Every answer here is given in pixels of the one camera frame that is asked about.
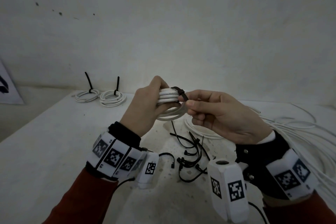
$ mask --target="orange sleeve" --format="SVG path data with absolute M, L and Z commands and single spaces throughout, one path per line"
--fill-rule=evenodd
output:
M 101 224 L 118 182 L 90 175 L 85 168 L 44 224 Z
M 336 224 L 336 216 L 315 191 L 313 195 L 295 205 L 264 207 L 270 224 Z

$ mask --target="black printed graphic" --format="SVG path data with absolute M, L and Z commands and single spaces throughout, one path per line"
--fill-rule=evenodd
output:
M 8 83 L 0 76 L 0 82 L 2 83 L 3 86 L 0 86 L 0 92 L 1 93 L 9 93 L 8 90 Z
M 218 196 L 220 199 L 222 199 L 221 187 L 219 185 L 219 181 L 213 179 L 211 176 L 210 178 L 211 178 L 212 192 L 215 193 L 215 195 Z
M 300 182 L 296 179 L 292 171 L 288 170 L 274 177 L 284 191 L 295 188 L 300 185 Z
M 104 159 L 104 162 L 111 165 L 112 167 L 118 167 L 123 156 L 124 154 L 112 148 Z
M 107 143 L 105 143 L 103 140 L 100 140 L 99 143 L 93 148 L 93 153 L 97 155 L 98 158 L 100 158 L 104 151 L 107 148 Z
M 98 143 L 98 141 L 101 139 L 102 135 L 99 135 L 99 137 L 97 138 L 97 140 L 94 142 L 93 147 L 95 147 Z
M 305 182 L 310 175 L 310 170 L 300 159 L 294 164 L 293 170 L 303 182 Z
M 156 163 L 148 163 L 145 174 L 146 175 L 154 174 L 155 167 Z
M 135 171 L 138 169 L 138 167 L 140 166 L 141 162 L 143 161 L 143 159 L 139 159 L 138 162 L 134 165 L 132 171 Z
M 241 180 L 230 182 L 227 186 L 229 187 L 231 202 L 245 197 Z
M 127 157 L 124 163 L 121 165 L 120 169 L 130 171 L 136 161 L 137 160 L 135 158 Z

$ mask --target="black cuff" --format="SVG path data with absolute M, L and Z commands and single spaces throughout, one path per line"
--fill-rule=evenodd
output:
M 244 180 L 257 186 L 262 193 L 277 199 L 287 200 L 287 195 L 280 188 L 266 165 L 281 159 L 290 149 L 285 139 L 276 131 L 275 140 L 255 145 L 236 145 L 236 162 L 243 162 L 249 166 L 244 169 Z
M 139 148 L 141 137 L 130 131 L 123 124 L 120 124 L 116 121 L 114 124 L 111 124 L 111 126 L 108 127 L 108 132 L 128 146 L 141 150 Z
M 107 175 L 97 171 L 89 162 L 86 162 L 85 169 L 90 175 L 92 175 L 96 178 L 106 178 L 110 181 L 117 181 L 118 180 L 117 178 L 108 177 Z

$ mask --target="hand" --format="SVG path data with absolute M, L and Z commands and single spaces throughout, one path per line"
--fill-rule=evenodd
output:
M 156 106 L 159 90 L 169 88 L 159 76 L 155 76 L 147 87 L 135 92 L 133 100 L 126 110 L 120 123 L 129 130 L 142 137 L 154 125 L 156 118 L 172 107 L 179 107 L 179 103 L 166 103 Z
M 272 132 L 258 114 L 229 94 L 194 90 L 186 95 L 192 123 L 209 128 L 235 144 L 256 144 Z

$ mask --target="white table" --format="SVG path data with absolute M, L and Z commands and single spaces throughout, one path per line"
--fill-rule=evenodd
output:
M 0 223 L 35 224 L 46 219 L 85 166 L 87 152 L 97 136 L 120 120 L 133 97 L 126 94 L 124 104 L 106 108 L 98 100 L 77 103 L 71 95 L 0 143 Z M 259 109 L 264 116 L 310 120 L 305 112 L 290 104 L 242 102 Z M 333 108 L 301 106 L 313 113 L 319 124 L 336 132 Z M 179 135 L 189 138 L 183 119 L 174 124 Z M 142 138 L 141 146 L 158 153 L 170 152 L 175 158 L 184 156 L 185 149 L 168 130 L 173 132 L 170 122 L 156 121 Z M 210 155 L 235 159 L 230 142 L 205 139 L 204 145 Z M 224 223 L 212 208 L 207 176 L 183 183 L 179 180 L 178 164 L 171 169 L 171 162 L 169 156 L 160 158 L 151 189 L 139 190 L 133 182 L 122 185 L 112 198 L 104 223 Z M 206 159 L 202 158 L 200 164 L 205 167 Z M 182 172 L 186 178 L 198 173 L 195 169 Z M 262 208 L 257 188 L 248 185 L 247 194 L 251 202 Z M 253 208 L 248 223 L 262 223 Z

